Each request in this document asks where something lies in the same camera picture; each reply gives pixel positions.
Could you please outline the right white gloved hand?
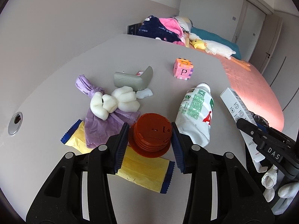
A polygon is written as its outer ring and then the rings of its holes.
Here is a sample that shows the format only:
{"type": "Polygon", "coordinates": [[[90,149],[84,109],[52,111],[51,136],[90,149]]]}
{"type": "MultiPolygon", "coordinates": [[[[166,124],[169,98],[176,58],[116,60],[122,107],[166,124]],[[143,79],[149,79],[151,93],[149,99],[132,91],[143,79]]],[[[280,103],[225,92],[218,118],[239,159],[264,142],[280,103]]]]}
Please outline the right white gloved hand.
{"type": "MultiPolygon", "coordinates": [[[[271,202],[275,197],[274,187],[278,179],[278,168],[272,166],[262,177],[261,184],[265,187],[263,196],[267,202],[271,202]]],[[[278,190],[278,196],[283,199],[294,198],[298,192],[298,182],[288,183],[278,190]]]]}

